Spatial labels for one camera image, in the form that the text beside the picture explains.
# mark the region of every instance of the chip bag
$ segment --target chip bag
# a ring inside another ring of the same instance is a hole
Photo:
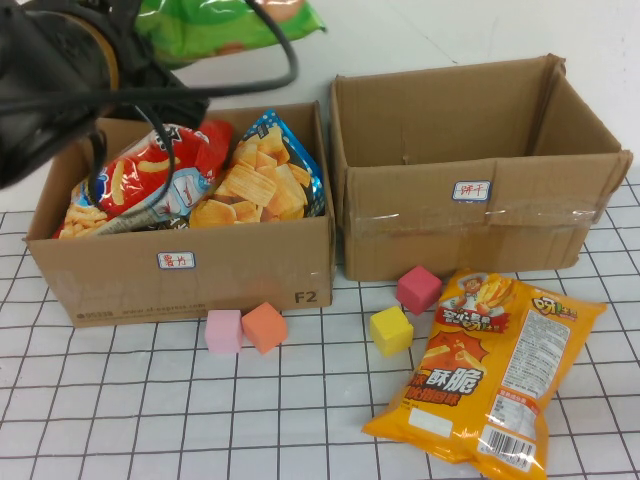
[[[320,168],[274,110],[244,135],[211,198],[191,213],[191,228],[295,220],[322,215]]]
[[[413,377],[363,432],[492,479],[545,479],[544,409],[605,309],[495,273],[457,273]]]
[[[88,179],[73,189],[71,205],[54,238],[129,232],[188,215],[222,169],[233,127],[206,121],[198,131],[177,125],[165,129],[176,165],[171,188],[159,202],[149,208],[167,180],[169,154],[157,133],[151,132],[98,176],[96,195],[104,211],[92,204]]]
[[[306,0],[262,0],[289,40],[324,29]],[[277,43],[243,0],[143,0],[136,29],[147,36],[158,60],[172,68]]]

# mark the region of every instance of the red snack bag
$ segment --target red snack bag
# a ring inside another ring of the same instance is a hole
[[[71,192],[64,224],[54,238],[128,232],[188,215],[210,189],[227,157],[233,127],[206,121],[198,131],[165,125],[175,154],[171,188],[158,203],[169,172],[169,154],[156,132],[151,132],[107,165],[97,179],[95,207],[88,179]]]

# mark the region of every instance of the empty cardboard box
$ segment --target empty cardboard box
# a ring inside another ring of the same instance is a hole
[[[632,160],[553,55],[338,77],[331,122],[346,274],[360,281],[569,267]]]

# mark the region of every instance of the foam cube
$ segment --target foam cube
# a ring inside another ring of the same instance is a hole
[[[204,339],[211,353],[238,353],[242,348],[240,310],[209,310]]]
[[[263,355],[287,339],[287,322],[269,303],[242,317],[247,338]]]
[[[442,282],[427,269],[417,266],[398,280],[396,298],[414,315],[426,312],[438,301]]]
[[[413,342],[413,325],[400,307],[371,315],[371,337],[383,356],[406,350]]]

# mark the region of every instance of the open cardboard box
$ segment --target open cardboard box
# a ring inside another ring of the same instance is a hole
[[[632,160],[553,55],[338,77],[331,121],[346,275],[360,281],[569,267]]]
[[[267,107],[211,112],[235,128],[231,149]],[[53,160],[27,243],[51,290],[77,327],[203,316],[211,309],[281,310],[331,304],[334,214],[318,104],[276,112],[324,172],[322,217],[210,229],[50,239],[71,189],[88,172],[91,149],[74,144]],[[149,132],[141,122],[101,120],[108,158]],[[163,269],[165,253],[184,253],[193,268]]]

